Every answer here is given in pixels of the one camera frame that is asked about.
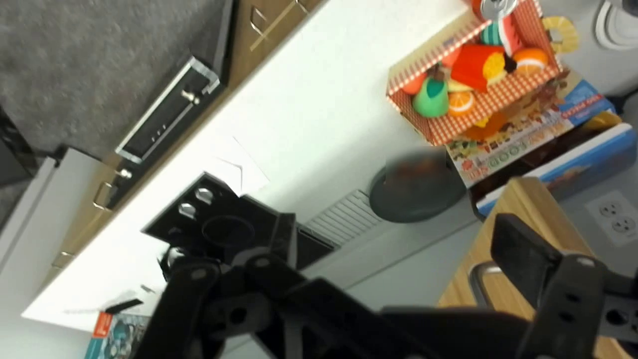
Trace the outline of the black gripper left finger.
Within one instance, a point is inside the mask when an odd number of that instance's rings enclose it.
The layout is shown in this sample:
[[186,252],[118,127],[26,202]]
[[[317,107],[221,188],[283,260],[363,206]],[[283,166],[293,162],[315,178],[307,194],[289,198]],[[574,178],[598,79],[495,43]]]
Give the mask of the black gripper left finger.
[[273,226],[269,252],[289,268],[297,266],[297,222],[293,214],[281,214]]

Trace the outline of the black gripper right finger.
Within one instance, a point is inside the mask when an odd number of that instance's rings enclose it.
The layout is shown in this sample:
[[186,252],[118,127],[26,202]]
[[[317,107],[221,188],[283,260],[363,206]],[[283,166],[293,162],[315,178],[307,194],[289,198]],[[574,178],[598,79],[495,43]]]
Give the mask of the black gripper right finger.
[[495,220],[491,256],[519,294],[536,308],[562,254],[515,214]]

